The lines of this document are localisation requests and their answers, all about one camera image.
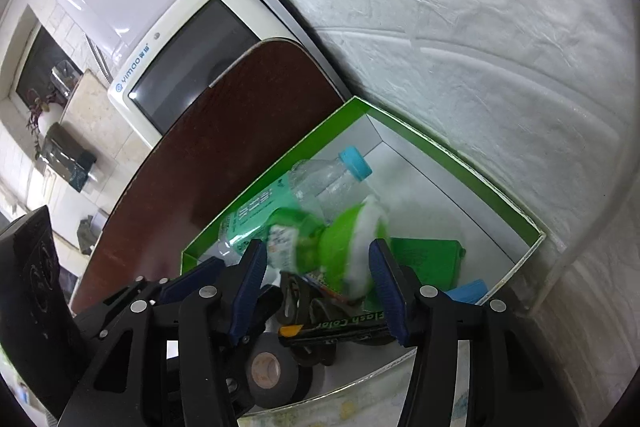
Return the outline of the small green box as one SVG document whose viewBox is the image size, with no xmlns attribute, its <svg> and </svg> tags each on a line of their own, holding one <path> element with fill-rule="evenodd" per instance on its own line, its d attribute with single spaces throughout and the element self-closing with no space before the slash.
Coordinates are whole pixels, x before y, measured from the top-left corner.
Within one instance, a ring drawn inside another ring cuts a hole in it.
<svg viewBox="0 0 640 427">
<path fill-rule="evenodd" d="M 383 239 L 398 265 L 413 269 L 422 284 L 440 291 L 455 288 L 465 249 L 455 239 Z"/>
</svg>

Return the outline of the green cardboard box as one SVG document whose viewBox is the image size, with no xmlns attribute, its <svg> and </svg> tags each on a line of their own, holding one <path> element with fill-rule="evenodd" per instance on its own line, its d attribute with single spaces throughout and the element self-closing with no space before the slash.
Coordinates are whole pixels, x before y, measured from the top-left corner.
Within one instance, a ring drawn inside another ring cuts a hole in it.
<svg viewBox="0 0 640 427">
<path fill-rule="evenodd" d="M 319 194 L 295 200 L 297 161 L 324 166 L 355 147 L 366 179 L 343 173 Z M 373 287 L 364 250 L 386 239 L 457 243 L 464 256 L 457 285 L 480 282 L 491 297 L 544 243 L 544 231 L 495 184 L 447 147 L 402 119 L 352 98 L 282 156 L 186 246 L 183 270 L 204 257 L 238 262 L 273 210 L 295 202 L 326 222 L 326 263 L 311 280 L 337 298 L 362 300 Z M 390 343 L 347 343 L 322 369 L 309 395 L 284 407 L 254 409 L 244 426 L 387 426 L 398 420 L 416 354 Z"/>
</svg>

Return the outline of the black electrical tape roll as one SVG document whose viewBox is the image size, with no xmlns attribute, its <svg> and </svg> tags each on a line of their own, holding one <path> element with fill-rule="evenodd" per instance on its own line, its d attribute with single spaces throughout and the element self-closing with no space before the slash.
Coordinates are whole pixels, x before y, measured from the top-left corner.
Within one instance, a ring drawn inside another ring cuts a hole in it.
<svg viewBox="0 0 640 427">
<path fill-rule="evenodd" d="M 273 333 L 258 337 L 245 364 L 245 373 L 250 395 L 262 409 L 285 407 L 303 400 L 314 377 L 312 368 L 300 365 Z"/>
</svg>

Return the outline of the dark brown wooden board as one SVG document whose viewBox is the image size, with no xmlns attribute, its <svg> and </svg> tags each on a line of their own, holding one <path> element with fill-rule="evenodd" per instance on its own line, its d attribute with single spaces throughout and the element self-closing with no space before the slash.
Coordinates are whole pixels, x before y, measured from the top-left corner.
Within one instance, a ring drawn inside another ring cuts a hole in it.
<svg viewBox="0 0 640 427">
<path fill-rule="evenodd" d="M 343 103 L 298 44 L 253 46 L 146 156 L 106 222 L 72 310 L 136 277 L 176 277 L 194 237 Z"/>
</svg>

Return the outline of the white plant pot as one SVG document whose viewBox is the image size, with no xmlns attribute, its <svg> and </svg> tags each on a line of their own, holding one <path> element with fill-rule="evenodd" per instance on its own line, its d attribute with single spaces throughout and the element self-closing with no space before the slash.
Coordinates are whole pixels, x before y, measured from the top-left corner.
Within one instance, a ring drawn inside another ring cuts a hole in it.
<svg viewBox="0 0 640 427">
<path fill-rule="evenodd" d="M 51 107 L 47 112 L 42 112 L 38 117 L 38 131 L 44 138 L 54 124 L 60 122 L 62 113 Z"/>
</svg>

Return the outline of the colourful playing card box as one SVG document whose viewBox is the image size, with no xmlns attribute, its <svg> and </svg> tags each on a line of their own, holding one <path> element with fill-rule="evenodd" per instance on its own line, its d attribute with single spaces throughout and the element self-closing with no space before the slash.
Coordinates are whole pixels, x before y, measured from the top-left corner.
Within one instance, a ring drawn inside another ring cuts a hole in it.
<svg viewBox="0 0 640 427">
<path fill-rule="evenodd" d="M 331 298 L 338 303 L 346 306 L 359 306 L 362 298 L 361 297 L 349 297 L 345 294 L 340 293 L 335 288 L 331 287 L 328 283 L 326 283 L 326 279 L 324 278 L 324 274 L 320 271 L 309 272 L 303 275 L 303 279 L 310 285 L 318 288 L 319 291 L 322 291 L 326 297 Z"/>
</svg>

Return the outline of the black pen blue cap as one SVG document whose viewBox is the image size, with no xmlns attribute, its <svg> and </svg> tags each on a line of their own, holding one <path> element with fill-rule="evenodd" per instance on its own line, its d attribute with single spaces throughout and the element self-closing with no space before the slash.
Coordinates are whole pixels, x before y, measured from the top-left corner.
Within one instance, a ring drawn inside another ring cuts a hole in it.
<svg viewBox="0 0 640 427">
<path fill-rule="evenodd" d="M 383 311 L 326 320 L 312 325 L 282 326 L 278 332 L 278 338 L 283 346 L 309 349 L 329 343 L 344 343 L 344 341 L 385 345 L 390 343 L 392 337 Z"/>
</svg>

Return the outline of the green mosquito repellent bottle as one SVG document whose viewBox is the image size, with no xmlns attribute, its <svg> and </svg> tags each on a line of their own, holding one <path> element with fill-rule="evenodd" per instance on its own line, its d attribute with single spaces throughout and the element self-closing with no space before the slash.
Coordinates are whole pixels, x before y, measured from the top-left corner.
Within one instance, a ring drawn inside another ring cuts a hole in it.
<svg viewBox="0 0 640 427">
<path fill-rule="evenodd" d="M 328 225 L 311 212 L 291 208 L 274 210 L 266 224 L 274 269 L 301 276 L 320 271 L 326 283 L 349 297 L 362 298 L 371 290 L 369 247 L 387 237 L 387 211 L 373 195 Z"/>
</svg>

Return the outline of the white Vimoo appliance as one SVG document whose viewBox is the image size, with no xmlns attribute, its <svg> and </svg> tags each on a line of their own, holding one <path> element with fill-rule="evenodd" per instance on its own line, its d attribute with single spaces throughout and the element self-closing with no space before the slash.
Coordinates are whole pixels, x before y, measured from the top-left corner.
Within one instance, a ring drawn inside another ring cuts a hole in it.
<svg viewBox="0 0 640 427">
<path fill-rule="evenodd" d="M 280 0 L 176 0 L 129 55 L 108 99 L 142 142 L 154 147 L 243 54 L 278 39 L 300 44 L 340 97 L 352 96 Z"/>
</svg>

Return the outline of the grey rag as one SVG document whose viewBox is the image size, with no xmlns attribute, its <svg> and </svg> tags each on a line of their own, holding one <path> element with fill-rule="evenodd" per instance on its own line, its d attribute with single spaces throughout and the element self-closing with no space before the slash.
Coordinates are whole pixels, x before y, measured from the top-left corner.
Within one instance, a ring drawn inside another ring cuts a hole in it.
<svg viewBox="0 0 640 427">
<path fill-rule="evenodd" d="M 100 236 L 100 231 L 92 226 L 92 216 L 80 220 L 76 235 L 79 251 L 85 256 L 90 256 Z"/>
</svg>

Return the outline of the plastic bottle green label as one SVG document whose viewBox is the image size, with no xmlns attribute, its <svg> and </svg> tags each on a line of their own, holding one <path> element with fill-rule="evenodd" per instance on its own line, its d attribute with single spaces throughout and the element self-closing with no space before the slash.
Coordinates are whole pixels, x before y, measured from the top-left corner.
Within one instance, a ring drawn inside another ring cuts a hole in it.
<svg viewBox="0 0 640 427">
<path fill-rule="evenodd" d="M 273 269 L 306 273 L 319 268 L 318 244 L 324 229 L 358 195 L 372 168 L 357 147 L 330 160 L 299 161 L 237 210 L 219 229 L 209 252 L 234 265 L 248 243 L 259 239 Z"/>
</svg>

